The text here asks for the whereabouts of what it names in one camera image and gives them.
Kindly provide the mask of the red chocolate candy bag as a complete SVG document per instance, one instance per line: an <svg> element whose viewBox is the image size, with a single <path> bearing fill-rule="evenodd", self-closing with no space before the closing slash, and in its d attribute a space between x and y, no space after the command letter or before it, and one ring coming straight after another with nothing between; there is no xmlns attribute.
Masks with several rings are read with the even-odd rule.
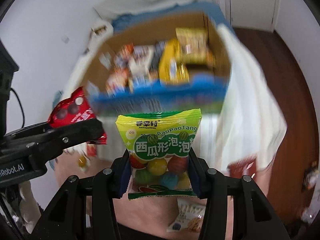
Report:
<svg viewBox="0 0 320 240"><path fill-rule="evenodd" d="M105 145L107 141L102 123L97 120L82 87L54 107L48 125L67 137L68 146L83 142Z"/></svg>

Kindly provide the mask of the small yellow candy wrapper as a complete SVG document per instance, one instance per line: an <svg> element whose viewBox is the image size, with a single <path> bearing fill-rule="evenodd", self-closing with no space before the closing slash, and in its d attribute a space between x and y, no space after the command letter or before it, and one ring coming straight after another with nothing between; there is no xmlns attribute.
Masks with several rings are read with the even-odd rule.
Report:
<svg viewBox="0 0 320 240"><path fill-rule="evenodd" d="M81 154L78 157L77 165L82 172L87 172L91 166L91 161L85 154Z"/></svg>

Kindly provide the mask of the green watermelon bubblegum bag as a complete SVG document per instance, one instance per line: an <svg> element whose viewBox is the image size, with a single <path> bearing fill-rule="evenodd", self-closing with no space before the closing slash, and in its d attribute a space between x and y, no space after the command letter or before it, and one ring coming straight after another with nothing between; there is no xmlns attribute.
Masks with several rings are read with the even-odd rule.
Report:
<svg viewBox="0 0 320 240"><path fill-rule="evenodd" d="M200 109L117 117L116 127L130 155L130 200L193 196L189 153L201 120Z"/></svg>

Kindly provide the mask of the large orange sunflower seed bag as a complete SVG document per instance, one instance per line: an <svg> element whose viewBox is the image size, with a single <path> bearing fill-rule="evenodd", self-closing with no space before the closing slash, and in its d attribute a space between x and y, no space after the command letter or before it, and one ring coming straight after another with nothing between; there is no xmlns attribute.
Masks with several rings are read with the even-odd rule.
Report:
<svg viewBox="0 0 320 240"><path fill-rule="evenodd" d="M117 70L109 76L106 81L106 91L108 95L125 92L130 72L127 68Z"/></svg>

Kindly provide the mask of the white biscuit packet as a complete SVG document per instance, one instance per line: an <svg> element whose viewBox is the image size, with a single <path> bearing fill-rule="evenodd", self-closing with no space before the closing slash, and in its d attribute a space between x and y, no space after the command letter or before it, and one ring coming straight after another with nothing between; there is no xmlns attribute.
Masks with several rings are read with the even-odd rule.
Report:
<svg viewBox="0 0 320 240"><path fill-rule="evenodd" d="M206 206L183 198L177 199L177 205L178 215L168 226L167 232L186 231L200 233Z"/></svg>

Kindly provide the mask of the small red snack packet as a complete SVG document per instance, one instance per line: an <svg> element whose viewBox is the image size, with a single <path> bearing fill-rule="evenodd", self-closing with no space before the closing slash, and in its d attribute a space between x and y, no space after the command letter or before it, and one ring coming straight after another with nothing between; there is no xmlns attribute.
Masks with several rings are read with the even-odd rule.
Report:
<svg viewBox="0 0 320 240"><path fill-rule="evenodd" d="M242 178L245 175L254 177L257 172L257 156L249 155L234 161L227 166L227 174L232 178Z"/></svg>

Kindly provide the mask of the orange panda snack bag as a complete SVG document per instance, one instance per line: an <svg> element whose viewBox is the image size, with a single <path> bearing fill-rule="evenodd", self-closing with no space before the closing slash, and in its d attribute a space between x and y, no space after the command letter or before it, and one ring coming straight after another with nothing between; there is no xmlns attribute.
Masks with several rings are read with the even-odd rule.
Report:
<svg viewBox="0 0 320 240"><path fill-rule="evenodd" d="M114 65L116 68L123 69L127 67L129 59L132 56L133 49L133 43L125 44L121 47L114 58Z"/></svg>

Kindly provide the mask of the bear print pillow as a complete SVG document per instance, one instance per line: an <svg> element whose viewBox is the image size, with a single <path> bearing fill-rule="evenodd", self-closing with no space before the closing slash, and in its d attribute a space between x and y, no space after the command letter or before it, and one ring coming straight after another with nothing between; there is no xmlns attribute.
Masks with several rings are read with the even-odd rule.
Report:
<svg viewBox="0 0 320 240"><path fill-rule="evenodd" d="M113 36L113 33L114 29L110 22L97 20L91 27L84 55L94 53L107 39Z"/></svg>

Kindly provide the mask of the white chocolate wafer pack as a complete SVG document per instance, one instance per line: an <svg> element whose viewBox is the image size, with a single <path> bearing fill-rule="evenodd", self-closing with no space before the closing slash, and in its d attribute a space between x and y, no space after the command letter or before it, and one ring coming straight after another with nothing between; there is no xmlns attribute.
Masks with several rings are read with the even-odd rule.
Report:
<svg viewBox="0 0 320 240"><path fill-rule="evenodd" d="M154 54L155 46L134 46L128 61L129 79L135 77L149 77Z"/></svg>

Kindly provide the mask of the yellow snack pack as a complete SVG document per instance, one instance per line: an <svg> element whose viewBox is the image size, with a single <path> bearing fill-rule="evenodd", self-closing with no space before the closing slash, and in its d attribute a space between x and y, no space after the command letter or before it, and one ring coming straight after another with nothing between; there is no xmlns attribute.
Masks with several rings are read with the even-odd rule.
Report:
<svg viewBox="0 0 320 240"><path fill-rule="evenodd" d="M181 85L189 83L189 73L180 59L180 44L177 38L170 39L159 61L158 73L161 84Z"/></svg>

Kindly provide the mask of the cardboard milk carton box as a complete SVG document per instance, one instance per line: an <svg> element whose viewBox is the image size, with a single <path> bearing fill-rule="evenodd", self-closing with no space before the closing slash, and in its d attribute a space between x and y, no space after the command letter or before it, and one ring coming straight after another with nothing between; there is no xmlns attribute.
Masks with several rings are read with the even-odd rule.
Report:
<svg viewBox="0 0 320 240"><path fill-rule="evenodd" d="M231 65L203 12L159 17L108 38L80 85L99 115L185 111L220 113Z"/></svg>

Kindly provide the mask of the black snack pack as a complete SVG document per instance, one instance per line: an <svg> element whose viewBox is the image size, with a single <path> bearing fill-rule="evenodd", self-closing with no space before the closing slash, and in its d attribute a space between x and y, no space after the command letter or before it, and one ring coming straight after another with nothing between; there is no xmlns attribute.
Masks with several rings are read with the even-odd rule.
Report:
<svg viewBox="0 0 320 240"><path fill-rule="evenodd" d="M155 51L149 68L150 72L155 72L158 70L159 61L162 57L166 44L167 41L159 41L155 44Z"/></svg>

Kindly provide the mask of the clear yellow pastry bag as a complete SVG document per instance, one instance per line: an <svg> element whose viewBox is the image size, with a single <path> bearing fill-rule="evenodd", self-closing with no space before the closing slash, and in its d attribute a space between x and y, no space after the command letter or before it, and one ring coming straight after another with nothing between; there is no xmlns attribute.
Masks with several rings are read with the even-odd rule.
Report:
<svg viewBox="0 0 320 240"><path fill-rule="evenodd" d="M208 47L208 34L203 28L176 28L179 50L176 60L186 64L214 66L214 56Z"/></svg>

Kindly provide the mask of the blue blanket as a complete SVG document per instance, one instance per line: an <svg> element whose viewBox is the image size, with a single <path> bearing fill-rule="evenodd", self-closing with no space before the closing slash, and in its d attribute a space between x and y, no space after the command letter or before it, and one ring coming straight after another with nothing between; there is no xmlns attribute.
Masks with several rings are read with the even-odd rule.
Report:
<svg viewBox="0 0 320 240"><path fill-rule="evenodd" d="M216 25L224 24L230 31L235 34L234 29L230 23L225 19L220 7L211 2L194 2L186 5L175 5L173 7L156 10L152 12L144 12L141 14L123 14L111 21L114 32L118 33L125 29L144 23L149 20L167 15L176 15L185 12L204 12Z"/></svg>

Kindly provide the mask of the white door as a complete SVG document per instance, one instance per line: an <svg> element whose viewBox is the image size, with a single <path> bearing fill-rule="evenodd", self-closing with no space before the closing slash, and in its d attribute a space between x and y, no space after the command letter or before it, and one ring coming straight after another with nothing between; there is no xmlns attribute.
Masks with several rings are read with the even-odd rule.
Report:
<svg viewBox="0 0 320 240"><path fill-rule="evenodd" d="M236 28L273 32L279 0L225 0L226 17Z"/></svg>

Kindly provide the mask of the white wall socket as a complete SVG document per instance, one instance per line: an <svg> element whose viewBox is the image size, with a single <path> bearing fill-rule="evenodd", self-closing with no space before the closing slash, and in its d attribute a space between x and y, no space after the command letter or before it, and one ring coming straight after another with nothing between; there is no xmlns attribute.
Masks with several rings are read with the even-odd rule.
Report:
<svg viewBox="0 0 320 240"><path fill-rule="evenodd" d="M64 35L61 37L61 40L63 41L63 43L67 44L69 42L69 37Z"/></svg>

